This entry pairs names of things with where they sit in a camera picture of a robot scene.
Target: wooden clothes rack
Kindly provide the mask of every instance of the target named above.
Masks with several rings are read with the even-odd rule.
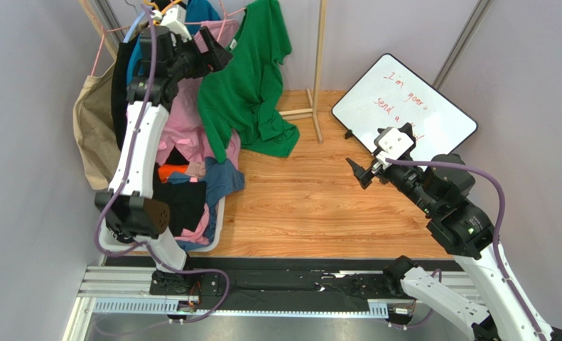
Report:
[[[90,5],[85,0],[78,0],[81,3],[81,7],[87,17],[90,18],[94,28],[103,39],[104,44],[107,47],[107,50],[111,54],[111,56],[116,59],[117,52],[113,49],[112,44],[110,43],[110,37],[103,37],[106,35],[107,32],[114,31],[119,28],[109,28],[108,31],[103,29],[103,26],[96,21],[94,16],[92,15],[93,10],[91,9]],[[295,110],[287,110],[280,112],[281,116],[287,120],[294,120],[294,119],[309,119],[311,118],[314,123],[314,129],[316,132],[316,137],[318,143],[323,142],[323,132],[320,130],[320,124],[318,121],[318,100],[319,100],[319,92],[320,92],[320,76],[323,68],[323,39],[325,35],[325,16],[327,12],[327,0],[320,0],[320,8],[318,13],[318,37],[316,41],[316,62],[315,62],[315,72],[314,72],[314,88],[311,91],[310,89],[306,89],[306,97],[308,98],[308,108],[304,109],[295,109]]]

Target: whiteboard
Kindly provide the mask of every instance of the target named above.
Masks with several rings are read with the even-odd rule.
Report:
[[[375,150],[378,128],[413,125],[414,160],[429,161],[459,146],[478,127],[476,121],[437,92],[393,55],[385,54],[331,109],[346,129]]]

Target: orange cloth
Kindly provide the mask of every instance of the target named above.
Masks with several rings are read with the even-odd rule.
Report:
[[[162,165],[158,168],[158,178],[161,179],[162,183],[166,183],[167,178],[169,178],[169,176],[173,174],[173,172],[184,174],[184,172],[186,172],[186,169],[188,169],[188,165]]]

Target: white wall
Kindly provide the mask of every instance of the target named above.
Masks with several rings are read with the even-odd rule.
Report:
[[[122,25],[136,18],[134,9],[122,0],[109,2]],[[222,13],[218,1],[210,2]],[[223,1],[229,13],[251,2]],[[285,88],[312,87],[319,0],[280,2],[293,46],[283,67]],[[475,4],[476,0],[329,0],[322,88],[348,90],[384,53],[393,53],[426,81],[434,81]]]
[[[77,1],[5,10],[13,20],[0,18],[0,340],[60,340],[98,257],[71,113],[99,37]]]
[[[478,120],[458,152],[503,184],[508,260],[562,328],[562,1],[495,1],[443,93]],[[495,218],[490,185],[472,197]]]

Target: beige clothing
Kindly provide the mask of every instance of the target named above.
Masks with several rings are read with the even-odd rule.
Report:
[[[114,175],[121,152],[114,135],[111,83],[114,65],[103,76],[87,76],[72,110],[72,128],[92,189],[103,190]]]

